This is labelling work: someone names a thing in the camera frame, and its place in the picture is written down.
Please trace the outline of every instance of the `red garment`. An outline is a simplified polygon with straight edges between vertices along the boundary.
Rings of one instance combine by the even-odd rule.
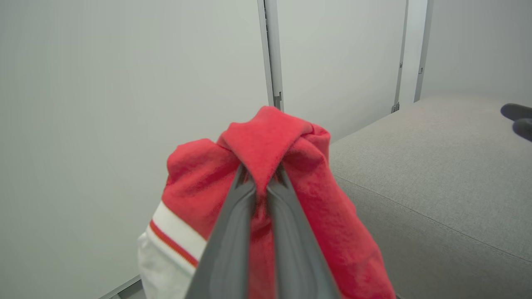
[[[242,161],[257,186],[251,221],[250,298],[274,298],[266,186],[282,163],[343,298],[394,299],[377,244],[329,170],[329,139],[319,126],[263,107],[251,121],[232,123],[217,143],[201,139],[178,146],[168,158],[162,201],[207,239]]]

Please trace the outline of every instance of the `gray upholstered surface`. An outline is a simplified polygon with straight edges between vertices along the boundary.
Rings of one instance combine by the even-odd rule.
[[[424,99],[331,146],[404,299],[532,298],[532,143],[503,104]]]

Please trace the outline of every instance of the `black object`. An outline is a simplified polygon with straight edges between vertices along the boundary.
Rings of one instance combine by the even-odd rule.
[[[518,105],[506,104],[502,106],[501,113],[504,117],[514,121],[513,131],[532,142],[532,108]]]
[[[277,298],[340,299],[336,282],[281,166],[267,192],[275,244]],[[185,299],[247,298],[255,193],[253,178],[240,165]]]

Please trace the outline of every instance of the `fabric seam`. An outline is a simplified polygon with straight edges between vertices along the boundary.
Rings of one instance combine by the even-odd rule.
[[[161,229],[151,220],[149,222],[149,228],[153,233],[163,241],[168,247],[170,247],[175,253],[179,254],[183,259],[185,259],[190,265],[194,268],[197,268],[198,261],[193,257],[186,249],[179,245],[175,240],[172,240],[168,235],[166,235]]]
[[[482,246],[482,247],[484,247],[484,248],[486,248],[486,249],[488,249],[490,251],[493,251],[494,253],[497,253],[497,254],[499,254],[501,256],[504,256],[506,258],[514,259],[517,262],[520,262],[520,263],[525,264],[525,265],[532,265],[532,261],[529,261],[528,257],[526,257],[526,256],[525,257],[521,257],[521,256],[516,255],[516,254],[514,254],[514,253],[512,253],[510,251],[505,251],[505,250],[502,250],[500,248],[497,248],[497,247],[495,247],[495,246],[493,246],[493,245],[491,245],[491,244],[489,244],[489,243],[487,243],[485,241],[482,241],[482,240],[479,240],[479,239],[475,239],[475,238],[465,234],[464,232],[461,232],[461,231],[459,231],[457,229],[451,228],[451,227],[449,227],[449,226],[447,226],[447,225],[445,225],[445,224],[443,224],[441,222],[438,222],[437,220],[434,220],[434,219],[432,219],[432,218],[430,218],[428,216],[425,216],[425,215],[421,214],[418,211],[415,211],[415,210],[413,210],[413,209],[411,209],[411,208],[409,208],[409,207],[407,207],[407,206],[405,206],[403,204],[400,204],[400,203],[392,200],[391,198],[388,198],[388,197],[386,197],[384,195],[381,195],[381,194],[379,194],[379,193],[377,193],[375,191],[372,191],[372,190],[369,190],[367,188],[364,188],[364,187],[362,187],[360,185],[357,185],[357,184],[355,184],[355,183],[353,183],[351,181],[348,181],[348,180],[346,180],[346,179],[344,179],[342,177],[339,177],[337,175],[333,175],[333,176],[336,177],[336,178],[339,178],[339,179],[341,179],[341,180],[343,180],[343,181],[345,181],[345,182],[347,182],[347,183],[349,183],[351,185],[354,185],[356,187],[362,188],[362,189],[364,189],[366,191],[369,191],[369,192],[371,192],[371,193],[373,193],[373,194],[375,194],[375,195],[377,195],[379,197],[382,197],[382,198],[384,198],[386,200],[389,200],[390,202],[393,202],[394,204],[400,206],[401,208],[403,208],[407,212],[412,212],[412,213],[416,214],[418,217],[424,219],[425,221],[431,222],[431,223],[433,223],[433,224],[435,224],[437,226],[440,226],[440,227],[442,227],[442,228],[444,228],[446,230],[449,230],[453,234],[458,235],[458,236],[460,236],[460,237],[462,237],[462,238],[464,238],[464,239],[466,239],[466,240],[468,240],[468,241],[470,241],[472,243],[476,243],[476,244],[478,244],[478,245],[480,245],[480,246]]]

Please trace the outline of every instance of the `white panel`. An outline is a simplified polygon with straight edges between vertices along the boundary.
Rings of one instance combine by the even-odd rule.
[[[409,0],[403,56],[403,73],[401,76],[401,91],[399,92],[401,109],[406,109],[414,103],[426,16],[427,0]]]
[[[278,0],[285,112],[338,140],[390,114],[405,0]]]
[[[532,105],[532,1],[434,1],[421,100],[473,94]]]
[[[0,298],[138,274],[175,147],[268,104],[257,2],[0,2]]]

